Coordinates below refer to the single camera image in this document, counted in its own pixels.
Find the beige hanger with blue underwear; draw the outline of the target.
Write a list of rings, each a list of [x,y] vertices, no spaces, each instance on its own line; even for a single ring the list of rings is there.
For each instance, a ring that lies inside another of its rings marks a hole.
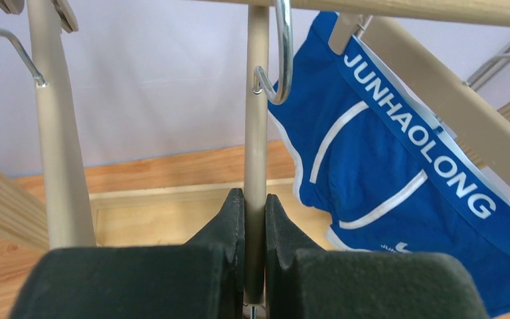
[[[510,202],[455,143],[510,185],[510,122],[394,19],[334,14],[327,44],[349,84],[467,224],[510,253]]]

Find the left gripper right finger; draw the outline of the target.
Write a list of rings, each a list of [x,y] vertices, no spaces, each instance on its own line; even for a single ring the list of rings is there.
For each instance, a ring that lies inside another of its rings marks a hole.
[[[266,200],[269,318],[487,318],[472,277],[442,253],[328,251]]]

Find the beige hanger with grey underwear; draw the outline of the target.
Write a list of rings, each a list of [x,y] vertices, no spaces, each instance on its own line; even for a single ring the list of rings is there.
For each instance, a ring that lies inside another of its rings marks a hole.
[[[244,303],[256,318],[264,300],[265,206],[268,104],[287,99],[293,78],[294,44],[290,1],[274,2],[278,32],[278,83],[269,79],[269,8],[249,5],[244,156],[245,279]]]

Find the blue underwear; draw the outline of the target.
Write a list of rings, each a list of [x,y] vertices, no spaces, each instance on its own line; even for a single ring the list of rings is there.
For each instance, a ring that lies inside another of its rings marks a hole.
[[[295,197],[331,215],[336,247],[452,255],[488,314],[510,313],[510,200],[361,39],[331,50],[337,19],[316,16],[288,99],[268,107]]]

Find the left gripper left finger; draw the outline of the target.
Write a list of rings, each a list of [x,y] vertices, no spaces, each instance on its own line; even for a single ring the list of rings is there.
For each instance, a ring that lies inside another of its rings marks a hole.
[[[241,318],[244,195],[182,245],[73,247],[45,254],[11,318]]]

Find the beige hanger with black underwear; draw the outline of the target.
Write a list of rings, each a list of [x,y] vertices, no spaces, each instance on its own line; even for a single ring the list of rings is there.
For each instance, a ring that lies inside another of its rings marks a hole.
[[[31,52],[11,31],[0,28],[0,37],[12,44],[35,82],[50,247],[93,247],[92,210],[60,36],[79,30],[76,16],[67,1],[0,1],[0,8],[16,15],[28,11]]]

